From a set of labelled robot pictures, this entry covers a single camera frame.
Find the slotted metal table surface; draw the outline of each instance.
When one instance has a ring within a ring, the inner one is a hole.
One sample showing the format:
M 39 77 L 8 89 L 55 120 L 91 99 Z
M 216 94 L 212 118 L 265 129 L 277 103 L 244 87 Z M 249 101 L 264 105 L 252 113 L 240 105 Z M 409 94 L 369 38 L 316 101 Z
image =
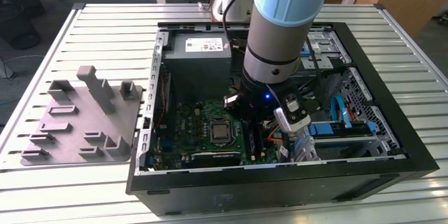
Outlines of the slotted metal table surface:
M 387 11 L 371 5 L 325 5 L 316 21 L 345 22 L 381 75 L 440 170 L 368 199 L 341 204 L 157 217 L 124 193 L 128 162 L 20 165 L 37 128 L 49 82 L 81 83 L 76 70 L 95 65 L 111 85 L 148 86 L 157 22 L 209 21 L 195 4 L 88 4 L 72 10 L 0 136 L 0 223 L 401 223 L 448 219 L 448 93 L 435 68 Z

